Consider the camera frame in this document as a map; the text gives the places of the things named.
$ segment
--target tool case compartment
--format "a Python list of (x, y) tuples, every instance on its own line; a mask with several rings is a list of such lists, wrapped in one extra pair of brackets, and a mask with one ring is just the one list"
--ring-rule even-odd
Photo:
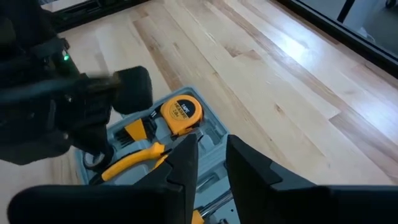
[[(195, 207), (204, 206), (229, 189), (227, 171), (224, 165), (226, 140), (229, 131), (196, 89), (191, 86), (186, 86), (156, 101), (148, 110), (125, 116), (122, 120), (108, 128), (108, 141), (115, 150), (113, 162), (126, 154), (151, 147), (155, 141), (161, 144), (173, 142), (170, 136), (171, 131), (162, 117), (154, 120), (157, 129), (153, 141), (141, 140), (123, 145), (115, 138), (115, 133), (131, 124), (133, 121), (149, 116), (158, 106), (178, 95), (191, 95), (195, 97), (203, 108), (203, 119), (200, 126), (195, 128), (193, 133), (198, 137), (203, 136), (198, 142), (198, 183)], [(95, 173), (92, 170), (85, 169), (82, 151), (76, 151), (76, 160), (81, 182), (83, 184), (88, 184)], [(148, 174), (154, 167), (155, 162), (155, 160), (141, 162), (103, 184), (132, 185)]]

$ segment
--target yellow pliers handle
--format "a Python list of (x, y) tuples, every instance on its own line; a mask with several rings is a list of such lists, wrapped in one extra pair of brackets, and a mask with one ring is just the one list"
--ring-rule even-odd
[(164, 152), (165, 152), (165, 145), (155, 142), (148, 149), (144, 149), (139, 152), (132, 153), (132, 154), (125, 156), (122, 159), (116, 161), (109, 168), (107, 168), (104, 172), (95, 175), (90, 180), (90, 184), (97, 185), (97, 184), (102, 184), (103, 182), (109, 181), (113, 177), (116, 177), (121, 172), (136, 165), (139, 162), (146, 161), (149, 159), (161, 158), (163, 156)]

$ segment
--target wooden floor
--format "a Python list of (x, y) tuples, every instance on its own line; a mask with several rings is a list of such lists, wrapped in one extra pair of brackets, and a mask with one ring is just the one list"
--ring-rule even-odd
[[(233, 134), (315, 183), (398, 184), (398, 81), (274, 1), (151, 1), (61, 36), (81, 72), (143, 65), (155, 99), (195, 86)], [(0, 209), (78, 183), (73, 163), (2, 162)]]

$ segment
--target gray plastic tool case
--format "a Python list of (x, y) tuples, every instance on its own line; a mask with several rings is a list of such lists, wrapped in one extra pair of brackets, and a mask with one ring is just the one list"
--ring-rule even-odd
[[(116, 152), (113, 162), (131, 152), (146, 149), (155, 141), (162, 144), (171, 143), (171, 132), (163, 118), (157, 118), (155, 120), (157, 130), (155, 139), (152, 142), (142, 140), (122, 147), (121, 143), (115, 139), (114, 134), (133, 121), (149, 116), (156, 107), (177, 95), (191, 95), (195, 97), (203, 107), (204, 119), (201, 122), (200, 127), (195, 129), (196, 131), (194, 132), (197, 136), (203, 135), (198, 143), (198, 183), (197, 193), (195, 196), (195, 208), (197, 208), (207, 205), (229, 189), (228, 176), (225, 167), (226, 140), (229, 131), (217, 115), (215, 115), (209, 105), (203, 100), (203, 97), (196, 91), (196, 89), (191, 86), (183, 87), (156, 101), (148, 110), (125, 116), (122, 120), (108, 128), (108, 141), (114, 147)], [(88, 184), (89, 180), (95, 173), (91, 170), (85, 169), (83, 165), (83, 153), (79, 150), (76, 151), (76, 159), (81, 182), (83, 184)], [(155, 163), (155, 160), (142, 162), (104, 184), (132, 185), (148, 174)], [(212, 216), (212, 219), (214, 219), (215, 222), (218, 222), (222, 218), (226, 218), (228, 223), (239, 223), (233, 200), (221, 207)]]

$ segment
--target tape measure label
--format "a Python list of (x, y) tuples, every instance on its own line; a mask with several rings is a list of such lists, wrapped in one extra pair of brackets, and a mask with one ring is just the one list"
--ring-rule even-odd
[(191, 118), (194, 113), (195, 105), (189, 100), (178, 100), (170, 109), (171, 117), (179, 121)]

